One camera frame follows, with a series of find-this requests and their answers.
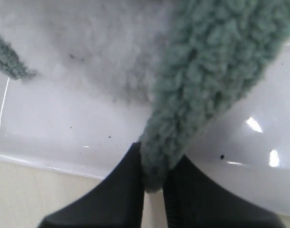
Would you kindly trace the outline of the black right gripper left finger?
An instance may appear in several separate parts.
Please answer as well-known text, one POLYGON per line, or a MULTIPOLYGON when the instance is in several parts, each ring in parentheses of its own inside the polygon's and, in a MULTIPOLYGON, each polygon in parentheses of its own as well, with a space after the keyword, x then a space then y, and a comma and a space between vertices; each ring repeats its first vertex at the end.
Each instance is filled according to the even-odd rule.
POLYGON ((131 145, 121 162, 93 190, 43 218, 41 228, 139 228, 144 185, 140 143, 131 145))

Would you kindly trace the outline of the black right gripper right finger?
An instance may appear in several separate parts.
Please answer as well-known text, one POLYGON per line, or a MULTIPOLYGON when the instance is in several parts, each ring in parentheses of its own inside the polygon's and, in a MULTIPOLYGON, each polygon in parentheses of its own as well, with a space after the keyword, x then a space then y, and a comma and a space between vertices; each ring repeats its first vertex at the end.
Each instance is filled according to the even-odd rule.
POLYGON ((186 156, 163 186, 170 228, 283 228, 278 215, 224 189, 186 156))

